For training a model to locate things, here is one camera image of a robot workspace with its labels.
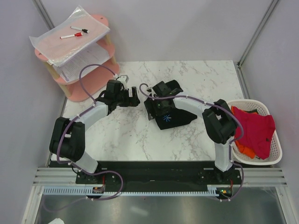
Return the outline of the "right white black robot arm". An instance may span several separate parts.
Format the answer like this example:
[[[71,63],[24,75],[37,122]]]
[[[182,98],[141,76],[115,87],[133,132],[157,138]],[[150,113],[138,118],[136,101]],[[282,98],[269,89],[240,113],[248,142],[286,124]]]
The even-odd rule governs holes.
[[[204,121],[206,133],[215,147],[214,178],[218,183],[226,183],[231,178],[230,142],[237,128],[237,119],[233,116],[225,100],[206,102],[184,92],[176,80],[167,83],[161,81],[144,94],[144,106],[149,120],[154,120],[160,130],[190,124],[197,118]]]

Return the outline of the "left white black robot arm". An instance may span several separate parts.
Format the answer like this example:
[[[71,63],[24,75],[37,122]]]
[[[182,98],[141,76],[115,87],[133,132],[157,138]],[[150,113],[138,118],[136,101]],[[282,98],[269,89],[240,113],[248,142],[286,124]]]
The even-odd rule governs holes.
[[[127,82],[128,76],[125,75],[109,80],[106,89],[88,109],[73,118],[59,117],[55,122],[50,152],[86,171],[86,178],[91,183],[99,183],[103,173],[97,169],[98,162],[85,151],[85,132],[116,107],[136,107],[140,104],[136,87],[132,87],[132,96],[129,96]]]

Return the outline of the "black t shirt blue logo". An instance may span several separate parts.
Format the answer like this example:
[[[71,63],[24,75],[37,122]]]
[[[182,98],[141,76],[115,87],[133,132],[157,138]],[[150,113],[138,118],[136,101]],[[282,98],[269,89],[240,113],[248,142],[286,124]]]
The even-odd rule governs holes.
[[[195,119],[197,115],[175,107],[163,117],[156,118],[155,121],[161,130],[166,130],[188,125]]]

